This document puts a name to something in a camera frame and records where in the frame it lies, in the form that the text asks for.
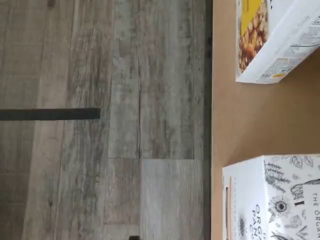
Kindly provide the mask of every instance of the cardboard box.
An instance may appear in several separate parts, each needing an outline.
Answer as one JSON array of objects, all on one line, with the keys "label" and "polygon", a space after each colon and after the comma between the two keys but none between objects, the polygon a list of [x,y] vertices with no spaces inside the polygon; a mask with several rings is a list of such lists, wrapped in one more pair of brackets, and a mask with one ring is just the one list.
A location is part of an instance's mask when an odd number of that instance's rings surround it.
[{"label": "cardboard box", "polygon": [[319,44],[319,0],[236,0],[237,82],[277,83]]},{"label": "cardboard box", "polygon": [[320,155],[270,155],[222,169],[223,240],[320,239]]}]

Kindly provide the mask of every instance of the packaging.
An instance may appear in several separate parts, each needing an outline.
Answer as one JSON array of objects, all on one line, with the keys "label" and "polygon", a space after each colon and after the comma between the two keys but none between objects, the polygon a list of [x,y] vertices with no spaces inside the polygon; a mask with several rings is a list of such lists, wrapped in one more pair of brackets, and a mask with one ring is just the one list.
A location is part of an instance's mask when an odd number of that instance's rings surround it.
[{"label": "packaging", "polygon": [[223,240],[320,239],[320,155],[260,156],[222,171]]},{"label": "packaging", "polygon": [[320,0],[236,0],[236,81],[272,84],[320,44]]}]

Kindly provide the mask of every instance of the printed flower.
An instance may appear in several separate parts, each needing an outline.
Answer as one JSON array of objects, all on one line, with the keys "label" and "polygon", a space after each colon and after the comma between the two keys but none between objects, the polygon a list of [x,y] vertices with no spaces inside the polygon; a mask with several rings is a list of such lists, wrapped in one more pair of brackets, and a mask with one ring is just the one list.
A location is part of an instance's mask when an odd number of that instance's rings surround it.
[{"label": "printed flower", "polygon": [[246,219],[243,214],[239,214],[238,216],[238,229],[239,229],[239,239],[246,240],[247,228],[246,228]]},{"label": "printed flower", "polygon": [[269,201],[268,211],[271,213],[269,223],[276,218],[287,217],[290,213],[289,202],[283,196],[275,196]]}]

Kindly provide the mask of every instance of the nutrition label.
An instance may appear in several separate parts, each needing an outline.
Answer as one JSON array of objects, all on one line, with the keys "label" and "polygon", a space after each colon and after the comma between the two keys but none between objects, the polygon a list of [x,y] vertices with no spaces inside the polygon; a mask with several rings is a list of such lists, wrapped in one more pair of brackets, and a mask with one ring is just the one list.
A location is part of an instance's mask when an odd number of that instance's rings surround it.
[{"label": "nutrition label", "polygon": [[286,76],[320,45],[320,15],[306,28],[299,38],[277,58],[261,75],[260,82],[279,79]]}]

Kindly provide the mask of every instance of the black strip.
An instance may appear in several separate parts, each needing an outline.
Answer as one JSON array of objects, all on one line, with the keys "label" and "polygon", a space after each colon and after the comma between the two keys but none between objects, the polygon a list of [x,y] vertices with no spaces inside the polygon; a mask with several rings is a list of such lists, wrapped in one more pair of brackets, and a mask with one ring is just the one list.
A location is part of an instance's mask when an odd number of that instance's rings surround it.
[{"label": "black strip", "polygon": [[100,108],[0,109],[0,121],[100,119]]},{"label": "black strip", "polygon": [[305,204],[305,201],[299,201],[299,202],[295,202],[294,203],[295,206],[299,206],[299,205],[302,205],[302,204]]}]

